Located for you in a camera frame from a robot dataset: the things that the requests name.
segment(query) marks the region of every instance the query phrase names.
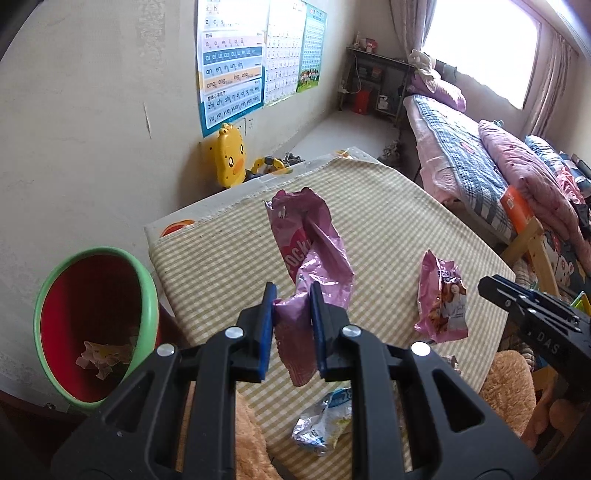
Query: plaid blanket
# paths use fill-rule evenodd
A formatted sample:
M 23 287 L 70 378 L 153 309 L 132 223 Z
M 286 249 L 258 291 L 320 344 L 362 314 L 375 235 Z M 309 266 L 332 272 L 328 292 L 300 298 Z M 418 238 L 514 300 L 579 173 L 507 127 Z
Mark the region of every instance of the plaid blanket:
M 413 95 L 413 101 L 453 169 L 464 205 L 510 240 L 513 224 L 501 205 L 507 182 L 480 141 L 478 124 L 432 98 Z

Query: desk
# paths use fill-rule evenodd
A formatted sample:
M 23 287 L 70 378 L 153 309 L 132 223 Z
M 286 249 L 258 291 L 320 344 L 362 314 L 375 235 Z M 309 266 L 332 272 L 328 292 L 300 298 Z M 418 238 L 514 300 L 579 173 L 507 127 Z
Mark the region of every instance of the desk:
M 399 70 L 404 73 L 404 77 L 402 78 L 402 95 L 398 98 L 398 105 L 396 106 L 396 113 L 390 113 L 389 111 L 380 110 L 378 109 L 378 104 L 375 105 L 375 111 L 379 112 L 383 115 L 391 116 L 394 118 L 394 123 L 398 125 L 400 121 L 400 113 L 402 111 L 402 101 L 404 100 L 404 95 L 406 92 L 406 88 L 408 86 L 408 82 L 410 81 L 410 77 L 414 71 L 414 67 L 404 61 L 391 59 L 389 57 L 384 57 L 382 55 L 378 55 L 376 53 L 369 53 L 364 50 L 358 50 L 357 48 L 347 47 L 347 66 L 345 68 L 345 75 L 343 79 L 345 80 L 345 89 L 348 89 L 349 85 L 358 82 L 358 78 L 356 75 L 358 74 L 359 70 L 359 62 L 364 61 L 365 63 L 369 63 L 371 65 L 379 65 L 381 67 L 390 68 L 394 70 Z M 361 78 L 362 82 L 373 83 L 375 86 L 378 87 L 378 95 L 384 89 L 386 74 L 383 72 L 382 77 L 379 81 L 368 79 L 368 78 Z M 347 93 L 339 91 L 339 106 L 340 109 L 343 109 L 343 102 L 345 101 Z
M 332 155 L 294 167 L 293 173 L 262 177 L 197 202 L 146 227 L 150 258 L 176 318 L 192 344 L 235 324 L 238 313 L 261 301 L 266 281 L 278 296 L 294 290 L 269 227 L 263 200 L 280 188 L 311 187 L 328 204 L 353 269 L 352 322 L 382 341 L 408 347 L 417 339 L 417 288 L 425 250 L 460 267 L 467 288 L 470 336 L 437 345 L 456 355 L 464 379 L 480 390 L 505 326 L 506 313 L 478 295 L 485 275 L 513 280 L 513 272 L 480 238 L 417 185 L 367 154 Z M 194 222 L 163 238 L 169 224 Z M 319 458 L 290 438 L 298 415 L 337 384 L 316 375 L 305 387 L 293 387 L 277 355 L 275 342 L 267 380 L 240 384 L 253 408 L 272 456 L 298 480 L 350 478 L 350 435 L 331 455 Z

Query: pink pillow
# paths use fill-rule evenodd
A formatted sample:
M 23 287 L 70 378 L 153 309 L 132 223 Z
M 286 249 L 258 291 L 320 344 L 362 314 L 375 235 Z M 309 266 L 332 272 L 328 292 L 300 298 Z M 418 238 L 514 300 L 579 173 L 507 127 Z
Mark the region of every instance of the pink pillow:
M 410 93 L 418 93 L 419 95 L 424 95 L 425 97 L 435 98 L 435 100 L 438 102 L 441 102 L 444 105 L 457 110 L 458 112 L 466 111 L 466 99 L 458 87 L 441 79 L 435 79 L 434 82 L 435 92 L 432 92 L 427 88 L 427 85 L 425 85 L 425 82 L 420 77 L 420 75 L 415 73 L 411 78 L 410 85 L 407 87 L 407 90 Z
M 478 134 L 507 182 L 517 188 L 540 222 L 562 240 L 570 240 L 583 268 L 591 273 L 591 246 L 583 239 L 577 214 L 546 165 L 521 140 L 486 120 L 478 123 Z

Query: metal bolt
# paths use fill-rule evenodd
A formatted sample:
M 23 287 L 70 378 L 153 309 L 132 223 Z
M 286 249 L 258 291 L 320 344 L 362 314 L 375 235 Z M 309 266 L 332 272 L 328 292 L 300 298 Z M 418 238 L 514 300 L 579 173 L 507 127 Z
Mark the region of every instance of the metal bolt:
M 174 353 L 174 345 L 163 343 L 156 349 L 156 353 L 160 356 L 171 356 Z
M 431 353 L 431 347 L 425 342 L 414 342 L 410 346 L 411 351 L 418 356 L 427 356 Z
M 225 334 L 228 338 L 240 338 L 242 335 L 244 335 L 244 330 L 242 330 L 240 327 L 230 327 L 226 329 Z
M 354 338 L 361 335 L 361 328 L 356 325 L 345 325 L 341 330 L 346 337 Z

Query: pink bed sheet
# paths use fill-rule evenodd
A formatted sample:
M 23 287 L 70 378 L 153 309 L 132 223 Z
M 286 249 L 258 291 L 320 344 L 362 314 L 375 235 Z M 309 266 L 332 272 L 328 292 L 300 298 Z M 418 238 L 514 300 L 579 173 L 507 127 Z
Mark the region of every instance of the pink bed sheet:
M 425 191 L 444 205 L 460 199 L 460 190 L 453 169 L 437 143 L 435 134 L 421 117 L 412 97 L 404 100 L 408 120 L 417 139 L 418 159 L 421 162 L 421 178 Z M 478 136 L 478 123 L 463 113 L 456 112 L 458 120 L 468 131 Z

